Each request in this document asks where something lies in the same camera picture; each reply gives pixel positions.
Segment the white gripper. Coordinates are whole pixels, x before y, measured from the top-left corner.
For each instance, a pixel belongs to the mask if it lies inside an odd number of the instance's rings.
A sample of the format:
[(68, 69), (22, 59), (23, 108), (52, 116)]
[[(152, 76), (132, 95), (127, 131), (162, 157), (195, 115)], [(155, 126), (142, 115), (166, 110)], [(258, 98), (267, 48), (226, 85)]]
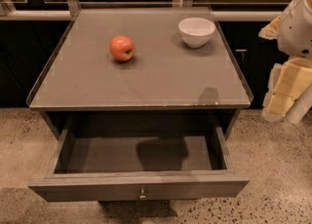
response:
[(312, 0), (292, 0), (258, 36), (267, 40), (278, 37), (279, 50), (291, 56), (284, 64), (274, 64), (263, 100), (262, 117), (277, 122), (286, 118), (295, 101), (312, 84), (312, 60), (304, 58), (312, 57)]

